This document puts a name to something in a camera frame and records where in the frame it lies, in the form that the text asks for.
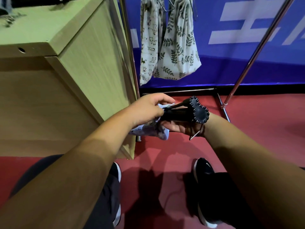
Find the drawstring bag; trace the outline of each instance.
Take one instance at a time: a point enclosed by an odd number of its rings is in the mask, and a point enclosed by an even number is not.
[[[140,86],[156,72],[158,51],[162,47],[165,29],[163,9],[157,0],[141,0],[141,66]]]
[[[193,0],[173,0],[154,77],[179,80],[200,66],[194,38]]]

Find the black sneaker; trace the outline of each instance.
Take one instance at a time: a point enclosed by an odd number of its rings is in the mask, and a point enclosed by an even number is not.
[[[194,178],[196,180],[196,182],[201,182],[202,181],[202,175],[205,174],[211,174],[211,173],[215,173],[211,164],[204,158],[199,158],[197,159],[197,161],[195,162],[194,168],[193,168],[193,173],[194,173]],[[208,228],[216,228],[218,224],[215,223],[210,223],[208,222],[203,214],[202,211],[200,209],[200,205],[198,203],[198,218],[200,220],[200,222],[207,226]]]
[[[112,164],[109,173],[115,176],[119,180],[119,182],[121,182],[122,173],[119,165],[116,162]],[[121,204],[116,213],[115,220],[113,221],[113,226],[116,227],[119,224],[120,220],[121,220]]]

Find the blue wall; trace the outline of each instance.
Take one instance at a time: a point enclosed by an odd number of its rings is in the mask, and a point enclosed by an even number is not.
[[[234,84],[265,32],[262,28],[269,27],[284,0],[195,1],[194,34],[201,67],[178,81],[152,78],[141,88]],[[140,0],[126,3],[130,28],[137,29],[140,42]],[[243,84],[305,84],[305,0],[295,0],[278,27]],[[230,36],[240,29],[244,31]],[[223,38],[213,37],[214,33]],[[134,48],[134,58],[139,75],[140,48]]]

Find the forearm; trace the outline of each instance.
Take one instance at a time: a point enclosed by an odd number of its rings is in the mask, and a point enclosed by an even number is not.
[[[265,226],[304,227],[303,170],[277,159],[219,116],[211,114],[204,136]]]
[[[123,112],[105,121],[1,208],[2,228],[82,228],[130,129]]]

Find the wooden cabinet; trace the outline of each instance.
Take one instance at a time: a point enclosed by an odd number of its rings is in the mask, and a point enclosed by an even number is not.
[[[13,14],[12,26],[0,22],[0,156],[65,153],[136,100],[116,0]],[[128,135],[118,157],[134,149]]]

